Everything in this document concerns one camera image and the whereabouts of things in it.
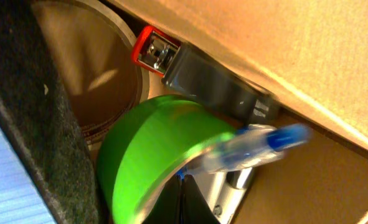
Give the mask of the black marker pen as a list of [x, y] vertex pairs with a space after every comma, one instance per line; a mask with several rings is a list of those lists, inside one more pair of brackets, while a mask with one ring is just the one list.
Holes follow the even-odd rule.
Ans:
[[222, 224], [232, 221], [242, 199], [251, 186], [255, 168], [194, 176], [209, 210]]

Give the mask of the blue ballpoint pen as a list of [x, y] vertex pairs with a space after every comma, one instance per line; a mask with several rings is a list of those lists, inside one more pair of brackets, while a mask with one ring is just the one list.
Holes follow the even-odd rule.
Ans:
[[308, 142], [310, 130], [303, 124], [281, 128], [252, 124], [232, 139], [206, 147], [184, 168], [187, 174], [232, 172], [282, 159], [293, 147]]

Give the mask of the brown cardboard box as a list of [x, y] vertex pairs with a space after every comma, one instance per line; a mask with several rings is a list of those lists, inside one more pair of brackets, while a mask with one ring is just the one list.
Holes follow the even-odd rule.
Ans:
[[368, 222], [368, 2], [101, 3], [135, 37], [144, 19], [277, 94], [278, 124], [311, 120], [311, 142], [258, 170], [232, 223]]

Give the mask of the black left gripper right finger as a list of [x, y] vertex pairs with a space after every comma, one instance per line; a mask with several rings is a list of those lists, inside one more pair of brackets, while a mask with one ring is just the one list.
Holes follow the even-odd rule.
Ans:
[[191, 175], [186, 175], [182, 183], [182, 222], [183, 224], [219, 224]]

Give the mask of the green tape roll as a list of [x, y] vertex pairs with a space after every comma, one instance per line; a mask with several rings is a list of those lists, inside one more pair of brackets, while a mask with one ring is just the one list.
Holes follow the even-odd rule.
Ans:
[[232, 139], [235, 128], [179, 95], [146, 100], [105, 136], [97, 178], [115, 223], [141, 223], [154, 196], [207, 146]]

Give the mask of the beige masking tape roll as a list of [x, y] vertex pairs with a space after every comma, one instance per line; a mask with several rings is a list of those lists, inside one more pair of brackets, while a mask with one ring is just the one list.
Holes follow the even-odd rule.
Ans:
[[149, 73], [130, 59], [134, 33], [100, 1], [32, 1], [31, 8], [87, 144], [102, 141], [149, 95]]

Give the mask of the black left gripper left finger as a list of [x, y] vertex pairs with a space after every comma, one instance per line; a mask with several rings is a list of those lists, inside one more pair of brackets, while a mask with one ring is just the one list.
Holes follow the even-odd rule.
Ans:
[[143, 224], [179, 224], [181, 212], [181, 178], [171, 177]]

